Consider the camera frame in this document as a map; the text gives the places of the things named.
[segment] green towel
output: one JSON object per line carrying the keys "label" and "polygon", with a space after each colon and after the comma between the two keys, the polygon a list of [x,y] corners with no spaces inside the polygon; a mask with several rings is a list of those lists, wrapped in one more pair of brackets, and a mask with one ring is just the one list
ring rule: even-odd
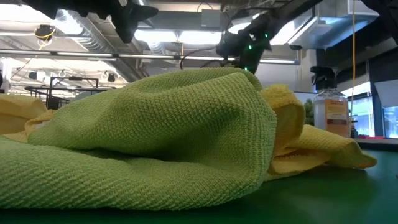
{"label": "green towel", "polygon": [[0,207],[181,210],[249,194],[275,139],[260,90],[248,72],[212,68],[73,102],[28,144],[0,137]]}

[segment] window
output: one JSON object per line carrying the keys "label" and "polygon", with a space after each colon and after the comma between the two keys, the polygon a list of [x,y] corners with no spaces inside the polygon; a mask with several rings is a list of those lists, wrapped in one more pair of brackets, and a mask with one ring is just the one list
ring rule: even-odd
{"label": "window", "polygon": [[398,106],[385,108],[384,132],[387,138],[398,138]]}
{"label": "window", "polygon": [[355,129],[358,131],[358,134],[374,137],[373,104],[371,96],[354,100],[353,117],[354,120],[357,121],[357,123],[355,123]]}

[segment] microfiber cloth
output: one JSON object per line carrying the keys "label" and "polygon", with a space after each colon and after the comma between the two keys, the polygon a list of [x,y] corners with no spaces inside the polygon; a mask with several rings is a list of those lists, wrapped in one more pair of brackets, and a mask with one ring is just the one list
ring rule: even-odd
{"label": "microfiber cloth", "polygon": [[261,89],[236,68],[183,70],[44,111],[0,136],[0,207],[207,207],[315,166],[376,163],[304,126],[286,87]]}

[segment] green table surface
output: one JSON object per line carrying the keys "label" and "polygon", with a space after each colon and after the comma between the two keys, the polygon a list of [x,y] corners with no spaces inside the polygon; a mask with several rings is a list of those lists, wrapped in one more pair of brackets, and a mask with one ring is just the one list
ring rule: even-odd
{"label": "green table surface", "polygon": [[266,182],[251,195],[182,212],[0,210],[7,223],[398,223],[398,152],[366,170],[319,167]]}

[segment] plastic bottle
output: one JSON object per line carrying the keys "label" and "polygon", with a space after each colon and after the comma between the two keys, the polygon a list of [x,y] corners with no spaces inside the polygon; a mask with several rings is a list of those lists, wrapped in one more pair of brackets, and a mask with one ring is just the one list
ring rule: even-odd
{"label": "plastic bottle", "polygon": [[348,100],[336,89],[334,71],[314,66],[311,72],[315,73],[313,84],[319,92],[313,102],[315,127],[349,138]]}

